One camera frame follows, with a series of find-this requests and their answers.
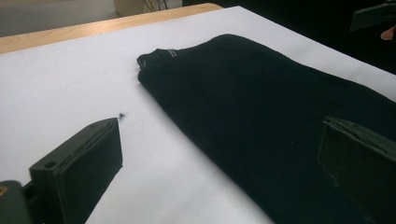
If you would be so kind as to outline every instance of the wooden table edge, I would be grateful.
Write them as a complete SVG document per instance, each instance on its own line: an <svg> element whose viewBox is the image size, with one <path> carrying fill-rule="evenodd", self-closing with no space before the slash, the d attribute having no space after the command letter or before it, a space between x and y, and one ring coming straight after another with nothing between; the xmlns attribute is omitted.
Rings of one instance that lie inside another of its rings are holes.
<svg viewBox="0 0 396 224"><path fill-rule="evenodd" d="M123 17L108 21L97 21L29 34L0 37L0 54L20 49L39 47L89 35L99 35L158 21L168 21L218 9L222 9L222 7L215 4L206 3L196 6L178 7L158 12Z"/></svg>

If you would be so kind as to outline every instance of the hand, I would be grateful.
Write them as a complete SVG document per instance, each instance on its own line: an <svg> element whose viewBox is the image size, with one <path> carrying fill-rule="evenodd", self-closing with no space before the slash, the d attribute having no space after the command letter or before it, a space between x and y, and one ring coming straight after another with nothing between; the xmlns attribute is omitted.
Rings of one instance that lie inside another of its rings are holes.
<svg viewBox="0 0 396 224"><path fill-rule="evenodd" d="M395 28L396 26L393 26L392 28L388 29L387 31L384 31L381 34L381 39L383 40L392 40L393 39L393 35L395 33Z"/></svg>

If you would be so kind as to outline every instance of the white tabletop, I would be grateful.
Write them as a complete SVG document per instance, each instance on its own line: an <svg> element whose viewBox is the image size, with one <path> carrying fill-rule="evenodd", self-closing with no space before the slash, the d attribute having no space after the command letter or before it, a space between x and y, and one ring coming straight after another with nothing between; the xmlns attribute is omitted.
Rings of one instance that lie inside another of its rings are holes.
<svg viewBox="0 0 396 224"><path fill-rule="evenodd" d="M223 34L396 101L396 76L241 7L225 8L0 55L0 180L26 184L33 163L86 125L123 113L123 168L87 223L271 223L137 81L139 55Z"/></svg>

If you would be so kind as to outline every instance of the black speck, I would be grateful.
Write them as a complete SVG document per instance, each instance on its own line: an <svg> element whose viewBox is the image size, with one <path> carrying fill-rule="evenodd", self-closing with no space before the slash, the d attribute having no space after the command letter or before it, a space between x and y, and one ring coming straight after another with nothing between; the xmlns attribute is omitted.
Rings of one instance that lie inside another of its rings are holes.
<svg viewBox="0 0 396 224"><path fill-rule="evenodd" d="M124 113L119 113L119 121L123 121L126 115Z"/></svg>

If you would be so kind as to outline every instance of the white paper sheet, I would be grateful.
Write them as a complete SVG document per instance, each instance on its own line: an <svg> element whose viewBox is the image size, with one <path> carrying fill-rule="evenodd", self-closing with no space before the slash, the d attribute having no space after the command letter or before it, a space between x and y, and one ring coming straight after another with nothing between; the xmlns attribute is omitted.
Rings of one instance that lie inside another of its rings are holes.
<svg viewBox="0 0 396 224"><path fill-rule="evenodd" d="M137 81L135 59L241 35L396 101L396 77L241 7L0 55L0 180L28 169L86 125L120 122L124 166L87 223L271 223L192 144Z"/></svg>

